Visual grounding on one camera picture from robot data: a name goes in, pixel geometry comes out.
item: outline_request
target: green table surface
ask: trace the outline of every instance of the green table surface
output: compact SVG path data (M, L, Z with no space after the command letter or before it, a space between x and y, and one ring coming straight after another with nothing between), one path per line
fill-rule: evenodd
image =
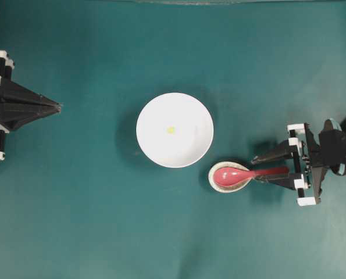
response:
M207 182L286 124L346 117L346 1L179 6L0 1L13 80L62 113L6 139L0 278L346 278L346 177L322 203L252 182ZM139 148L142 107L197 97L215 135L196 164L167 169Z

